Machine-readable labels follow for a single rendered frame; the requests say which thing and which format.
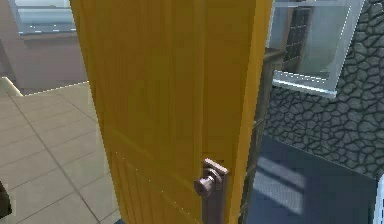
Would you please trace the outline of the dark object at floor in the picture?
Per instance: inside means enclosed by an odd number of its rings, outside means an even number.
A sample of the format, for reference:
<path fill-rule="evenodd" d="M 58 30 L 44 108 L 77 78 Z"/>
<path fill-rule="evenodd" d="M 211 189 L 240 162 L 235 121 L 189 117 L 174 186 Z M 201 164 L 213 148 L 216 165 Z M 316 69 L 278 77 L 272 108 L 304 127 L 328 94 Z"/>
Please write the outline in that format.
<path fill-rule="evenodd" d="M 12 213 L 12 207 L 10 203 L 10 198 L 5 190 L 2 182 L 0 181 L 0 219 L 8 216 Z"/>

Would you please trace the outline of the pale framed window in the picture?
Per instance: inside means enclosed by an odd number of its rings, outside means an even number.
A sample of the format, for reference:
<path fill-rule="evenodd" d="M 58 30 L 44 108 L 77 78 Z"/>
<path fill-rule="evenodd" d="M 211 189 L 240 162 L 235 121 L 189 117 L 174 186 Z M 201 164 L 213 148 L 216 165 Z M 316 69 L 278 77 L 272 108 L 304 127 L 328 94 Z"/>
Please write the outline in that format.
<path fill-rule="evenodd" d="M 70 0 L 8 0 L 20 36 L 76 31 Z"/>

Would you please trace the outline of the brown metal door knob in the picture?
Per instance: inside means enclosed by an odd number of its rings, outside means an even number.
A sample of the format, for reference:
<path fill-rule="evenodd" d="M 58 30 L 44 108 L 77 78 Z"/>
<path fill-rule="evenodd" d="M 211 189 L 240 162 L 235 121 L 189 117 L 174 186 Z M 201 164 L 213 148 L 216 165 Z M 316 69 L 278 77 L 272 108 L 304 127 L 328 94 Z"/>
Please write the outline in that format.
<path fill-rule="evenodd" d="M 203 224 L 224 224 L 226 188 L 229 170 L 206 158 L 202 176 L 194 181 L 196 193 L 202 198 Z"/>

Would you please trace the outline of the grey framed window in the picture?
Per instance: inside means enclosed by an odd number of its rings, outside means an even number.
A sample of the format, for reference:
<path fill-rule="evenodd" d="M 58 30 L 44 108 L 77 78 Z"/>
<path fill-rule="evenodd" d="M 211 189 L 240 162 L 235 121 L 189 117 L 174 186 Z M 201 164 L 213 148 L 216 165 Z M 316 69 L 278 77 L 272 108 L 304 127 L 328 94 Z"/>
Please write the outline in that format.
<path fill-rule="evenodd" d="M 284 51 L 277 87 L 333 99 L 365 0 L 274 0 L 266 45 Z"/>

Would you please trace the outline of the yellow wooden room door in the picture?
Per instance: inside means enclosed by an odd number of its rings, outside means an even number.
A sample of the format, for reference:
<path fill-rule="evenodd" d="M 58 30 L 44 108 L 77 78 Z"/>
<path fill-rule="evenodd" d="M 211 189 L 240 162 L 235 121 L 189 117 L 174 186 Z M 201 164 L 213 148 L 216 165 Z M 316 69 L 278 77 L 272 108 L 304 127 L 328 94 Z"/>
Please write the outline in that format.
<path fill-rule="evenodd" d="M 194 181 L 240 209 L 273 0 L 70 0 L 124 224 L 203 224 Z"/>

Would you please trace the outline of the white rounded object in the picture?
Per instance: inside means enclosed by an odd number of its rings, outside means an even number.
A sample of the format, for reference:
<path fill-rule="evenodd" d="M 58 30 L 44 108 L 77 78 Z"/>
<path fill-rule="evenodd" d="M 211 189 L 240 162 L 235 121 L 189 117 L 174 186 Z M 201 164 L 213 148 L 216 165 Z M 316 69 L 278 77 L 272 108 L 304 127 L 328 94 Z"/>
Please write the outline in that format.
<path fill-rule="evenodd" d="M 384 224 L 384 174 L 378 180 L 372 224 Z"/>

